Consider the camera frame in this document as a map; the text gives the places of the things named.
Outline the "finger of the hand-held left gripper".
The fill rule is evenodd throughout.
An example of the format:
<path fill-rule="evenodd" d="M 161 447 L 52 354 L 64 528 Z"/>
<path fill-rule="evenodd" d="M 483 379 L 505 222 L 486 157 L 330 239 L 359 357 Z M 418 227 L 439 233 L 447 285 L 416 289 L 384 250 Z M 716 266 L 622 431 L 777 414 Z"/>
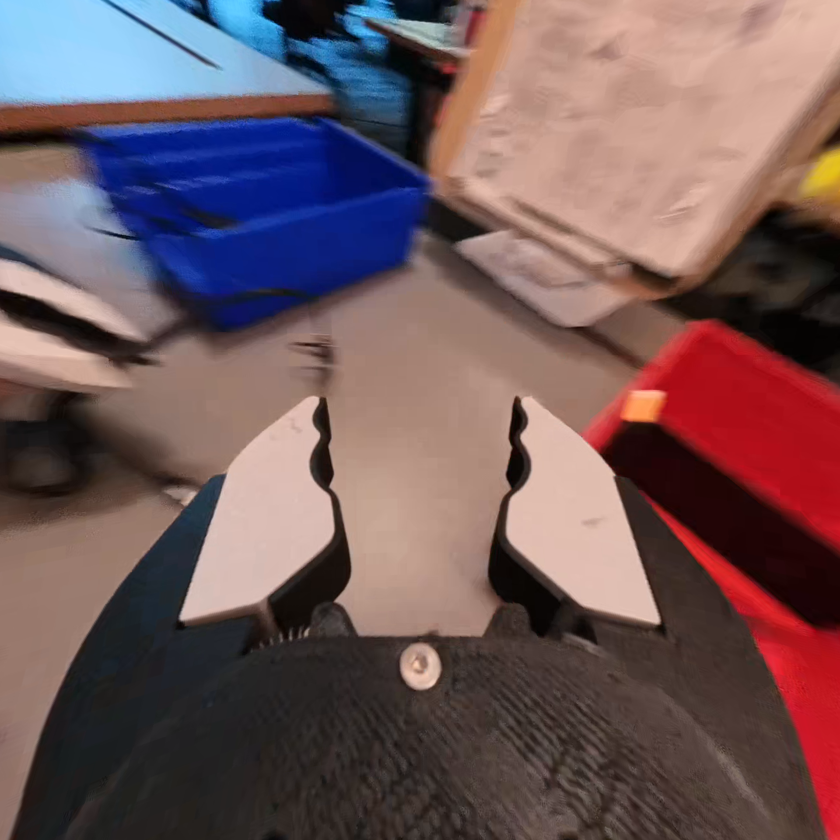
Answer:
<path fill-rule="evenodd" d="M 146 335 L 120 311 L 87 290 L 80 289 L 47 274 L 42 269 L 11 259 L 1 260 L 2 291 L 27 301 L 38 301 L 61 312 L 134 342 L 146 341 Z"/>
<path fill-rule="evenodd" d="M 1 380 L 35 390 L 99 394 L 129 390 L 130 376 L 99 354 L 23 328 L 1 328 Z"/>

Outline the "red plastic bin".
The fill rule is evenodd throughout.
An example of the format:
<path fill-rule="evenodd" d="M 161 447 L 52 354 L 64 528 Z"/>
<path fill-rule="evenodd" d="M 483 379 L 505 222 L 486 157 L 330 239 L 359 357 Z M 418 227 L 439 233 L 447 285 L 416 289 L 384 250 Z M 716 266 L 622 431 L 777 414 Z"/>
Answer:
<path fill-rule="evenodd" d="M 719 322 L 690 324 L 586 429 L 658 424 L 838 551 L 838 388 Z M 838 628 L 795 615 L 652 502 L 736 611 L 791 714 L 828 838 L 838 838 Z"/>

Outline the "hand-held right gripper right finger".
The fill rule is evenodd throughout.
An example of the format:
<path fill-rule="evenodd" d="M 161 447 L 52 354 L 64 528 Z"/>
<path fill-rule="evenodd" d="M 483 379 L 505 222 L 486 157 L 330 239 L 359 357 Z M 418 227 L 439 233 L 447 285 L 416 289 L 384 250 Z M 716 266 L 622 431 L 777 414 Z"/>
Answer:
<path fill-rule="evenodd" d="M 561 614 L 656 629 L 662 616 L 617 477 L 572 428 L 531 396 L 511 409 L 511 447 L 489 581 L 525 607 L 538 634 Z"/>

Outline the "black bin divider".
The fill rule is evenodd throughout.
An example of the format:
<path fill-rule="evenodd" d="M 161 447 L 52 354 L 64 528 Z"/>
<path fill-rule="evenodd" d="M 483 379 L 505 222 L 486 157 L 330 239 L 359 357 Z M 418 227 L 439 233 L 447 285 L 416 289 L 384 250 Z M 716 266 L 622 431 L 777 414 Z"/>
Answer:
<path fill-rule="evenodd" d="M 838 628 L 838 551 L 654 423 L 619 423 L 605 460 L 814 627 Z"/>

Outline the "wood-edged grey desk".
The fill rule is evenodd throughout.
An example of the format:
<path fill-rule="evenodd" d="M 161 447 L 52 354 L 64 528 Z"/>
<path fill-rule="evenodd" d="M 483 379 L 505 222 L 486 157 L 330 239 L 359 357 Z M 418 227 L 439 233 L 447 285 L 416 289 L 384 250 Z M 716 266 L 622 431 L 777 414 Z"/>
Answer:
<path fill-rule="evenodd" d="M 326 86 L 171 2 L 1 2 L 2 135 L 334 113 Z"/>

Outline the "blue plastic bin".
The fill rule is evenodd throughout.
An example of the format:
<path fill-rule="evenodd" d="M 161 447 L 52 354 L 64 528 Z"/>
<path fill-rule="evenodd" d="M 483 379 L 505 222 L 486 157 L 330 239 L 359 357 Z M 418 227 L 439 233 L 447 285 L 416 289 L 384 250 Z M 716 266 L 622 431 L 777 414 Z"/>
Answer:
<path fill-rule="evenodd" d="M 92 126 L 75 138 L 161 284 L 219 332 L 406 262 L 431 182 L 329 119 Z"/>

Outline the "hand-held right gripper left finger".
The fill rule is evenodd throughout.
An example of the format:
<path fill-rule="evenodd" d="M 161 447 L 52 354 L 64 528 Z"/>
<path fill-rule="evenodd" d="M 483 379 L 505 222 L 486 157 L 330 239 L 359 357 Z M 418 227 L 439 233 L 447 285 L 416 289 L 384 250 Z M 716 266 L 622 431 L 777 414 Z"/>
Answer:
<path fill-rule="evenodd" d="M 179 615 L 182 625 L 248 618 L 310 625 L 351 575 L 340 501 L 331 487 L 326 398 L 311 395 L 234 459 L 206 529 Z"/>

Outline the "yellow plastic bin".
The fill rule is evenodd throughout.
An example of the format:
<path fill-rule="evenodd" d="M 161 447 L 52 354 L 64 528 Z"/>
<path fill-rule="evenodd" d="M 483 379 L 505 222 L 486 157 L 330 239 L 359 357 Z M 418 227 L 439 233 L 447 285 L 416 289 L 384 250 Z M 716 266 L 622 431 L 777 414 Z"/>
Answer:
<path fill-rule="evenodd" d="M 802 201 L 839 204 L 839 146 L 814 159 L 797 187 L 797 196 Z"/>

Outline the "document stand with sheets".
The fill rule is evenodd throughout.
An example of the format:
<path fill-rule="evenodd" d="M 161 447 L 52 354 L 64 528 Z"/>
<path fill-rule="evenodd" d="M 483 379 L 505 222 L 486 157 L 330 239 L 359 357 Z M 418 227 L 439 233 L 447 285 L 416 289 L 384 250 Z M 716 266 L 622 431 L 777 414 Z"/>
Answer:
<path fill-rule="evenodd" d="M 458 250 L 587 327 L 696 288 L 838 136 L 838 1 L 494 2 L 427 166 Z"/>

